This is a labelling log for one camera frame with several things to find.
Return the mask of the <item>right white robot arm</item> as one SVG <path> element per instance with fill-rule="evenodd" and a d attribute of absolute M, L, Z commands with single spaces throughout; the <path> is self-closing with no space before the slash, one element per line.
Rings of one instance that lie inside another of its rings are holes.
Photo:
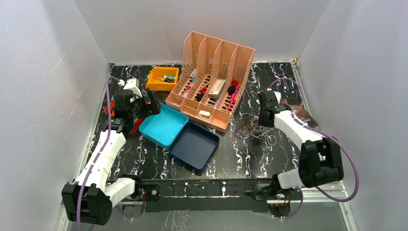
<path fill-rule="evenodd" d="M 312 188 L 344 178 L 338 144 L 297 123 L 292 118 L 291 108 L 279 103 L 277 92 L 263 91 L 258 98 L 259 125 L 279 129 L 300 150 L 297 168 L 273 175 L 270 189 L 275 198 L 284 199 L 290 189 Z"/>

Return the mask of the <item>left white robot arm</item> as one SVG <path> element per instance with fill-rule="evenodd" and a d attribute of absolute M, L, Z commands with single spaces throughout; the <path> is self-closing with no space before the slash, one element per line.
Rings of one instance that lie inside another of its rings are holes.
<path fill-rule="evenodd" d="M 105 107 L 98 144 L 80 175 L 62 189 L 62 198 L 69 221 L 105 225 L 113 208 L 129 197 L 139 200 L 144 193 L 140 177 L 123 174 L 107 184 L 109 172 L 127 138 L 135 133 L 135 120 L 161 112 L 161 105 L 152 90 L 139 96 L 132 90 L 120 90 Z"/>

